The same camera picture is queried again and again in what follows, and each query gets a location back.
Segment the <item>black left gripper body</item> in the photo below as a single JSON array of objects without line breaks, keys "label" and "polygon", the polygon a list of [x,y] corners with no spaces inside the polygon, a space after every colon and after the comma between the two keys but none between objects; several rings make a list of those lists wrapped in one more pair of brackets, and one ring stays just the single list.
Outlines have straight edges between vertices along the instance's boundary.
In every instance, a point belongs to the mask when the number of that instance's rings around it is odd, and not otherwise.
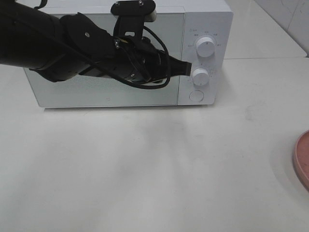
[{"label": "black left gripper body", "polygon": [[172,57],[144,16],[119,16],[114,30],[115,56],[106,76],[126,85],[167,85],[174,76],[191,74],[192,63]]}]

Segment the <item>left gripper silver-edged finger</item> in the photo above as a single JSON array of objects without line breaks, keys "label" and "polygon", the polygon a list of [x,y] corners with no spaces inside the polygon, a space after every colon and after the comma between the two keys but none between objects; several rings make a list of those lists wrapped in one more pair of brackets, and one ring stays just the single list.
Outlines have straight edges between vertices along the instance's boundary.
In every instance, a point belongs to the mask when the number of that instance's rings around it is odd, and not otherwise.
[{"label": "left gripper silver-edged finger", "polygon": [[153,0],[117,1],[111,7],[114,16],[144,16],[145,22],[156,20],[156,3]]}]

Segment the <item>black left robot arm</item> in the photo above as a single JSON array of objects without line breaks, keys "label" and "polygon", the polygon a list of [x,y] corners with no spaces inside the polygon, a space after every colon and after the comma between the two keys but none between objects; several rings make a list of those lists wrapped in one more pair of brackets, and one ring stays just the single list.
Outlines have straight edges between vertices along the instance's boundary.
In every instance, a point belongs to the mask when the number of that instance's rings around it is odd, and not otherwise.
[{"label": "black left robot arm", "polygon": [[155,21],[152,0],[115,2],[113,33],[82,13],[57,18],[34,8],[3,0],[0,3],[0,62],[27,68],[50,82],[76,75],[112,78],[139,89],[160,89],[171,77],[189,76],[192,64],[157,49],[143,35],[145,22]]}]

